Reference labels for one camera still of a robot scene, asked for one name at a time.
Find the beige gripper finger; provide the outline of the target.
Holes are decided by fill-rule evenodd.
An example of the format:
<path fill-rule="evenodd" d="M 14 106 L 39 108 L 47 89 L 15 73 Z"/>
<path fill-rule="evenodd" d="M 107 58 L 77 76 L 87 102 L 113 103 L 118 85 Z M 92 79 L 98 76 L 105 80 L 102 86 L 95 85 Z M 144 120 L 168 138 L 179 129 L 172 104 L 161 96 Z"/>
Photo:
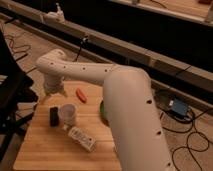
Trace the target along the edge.
<path fill-rule="evenodd" d="M 50 95 L 49 94 L 45 94 L 44 96 L 42 96 L 41 98 L 40 98 L 40 104 L 44 104 L 45 103 L 45 101 L 48 99 L 50 97 Z"/>
<path fill-rule="evenodd" d="M 68 97 L 68 96 L 67 96 L 67 92 L 66 92 L 65 90 L 62 90 L 62 91 L 61 91 L 61 94 L 62 94 L 64 97 L 66 97 L 66 98 Z"/>

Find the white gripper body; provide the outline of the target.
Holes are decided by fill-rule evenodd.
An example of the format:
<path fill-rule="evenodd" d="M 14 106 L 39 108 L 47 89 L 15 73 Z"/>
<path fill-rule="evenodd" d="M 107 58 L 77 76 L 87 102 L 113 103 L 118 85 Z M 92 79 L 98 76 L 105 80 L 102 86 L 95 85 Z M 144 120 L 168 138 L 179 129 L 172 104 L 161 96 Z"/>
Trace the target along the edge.
<path fill-rule="evenodd" d="M 44 80 L 44 91 L 46 94 L 56 94 L 64 90 L 64 85 L 60 78 L 47 77 Z"/>

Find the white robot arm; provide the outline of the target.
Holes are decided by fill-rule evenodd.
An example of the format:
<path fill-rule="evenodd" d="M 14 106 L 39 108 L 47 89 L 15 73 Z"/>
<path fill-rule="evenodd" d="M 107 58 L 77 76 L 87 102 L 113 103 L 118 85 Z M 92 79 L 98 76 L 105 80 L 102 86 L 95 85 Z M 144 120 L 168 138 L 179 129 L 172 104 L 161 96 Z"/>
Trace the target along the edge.
<path fill-rule="evenodd" d="M 104 109 L 122 171 L 176 171 L 146 71 L 67 61 L 60 49 L 39 57 L 36 66 L 44 74 L 44 90 L 51 94 L 63 88 L 64 76 L 103 87 Z"/>

